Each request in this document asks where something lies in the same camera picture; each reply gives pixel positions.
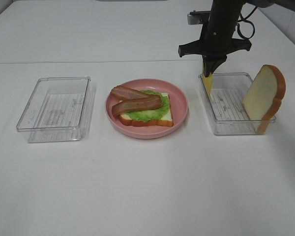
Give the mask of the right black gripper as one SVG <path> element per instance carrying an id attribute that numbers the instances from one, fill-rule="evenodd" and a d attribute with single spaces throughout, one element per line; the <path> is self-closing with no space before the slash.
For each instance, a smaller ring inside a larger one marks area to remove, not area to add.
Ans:
<path id="1" fill-rule="evenodd" d="M 180 45 L 178 54 L 180 57 L 185 55 L 202 55 L 203 58 L 203 74 L 208 77 L 223 64 L 227 58 L 224 56 L 239 50 L 251 49 L 252 43 L 248 38 L 233 38 L 238 22 L 234 23 L 231 28 L 230 24 L 218 23 L 218 28 L 210 29 L 208 21 L 198 21 L 202 25 L 200 38 L 196 41 Z"/>

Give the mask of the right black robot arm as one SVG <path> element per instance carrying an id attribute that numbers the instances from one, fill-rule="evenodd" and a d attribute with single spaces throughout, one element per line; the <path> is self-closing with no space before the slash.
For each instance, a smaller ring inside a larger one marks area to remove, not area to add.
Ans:
<path id="1" fill-rule="evenodd" d="M 251 49 L 249 38 L 233 38 L 240 21 L 246 21 L 241 15 L 244 4 L 266 8 L 273 4 L 295 12 L 295 0 L 214 0 L 210 11 L 193 11 L 189 17 L 195 16 L 202 24 L 200 38 L 196 41 L 180 45 L 178 54 L 201 55 L 203 58 L 203 74 L 208 77 L 227 59 L 227 55 L 239 50 Z"/>

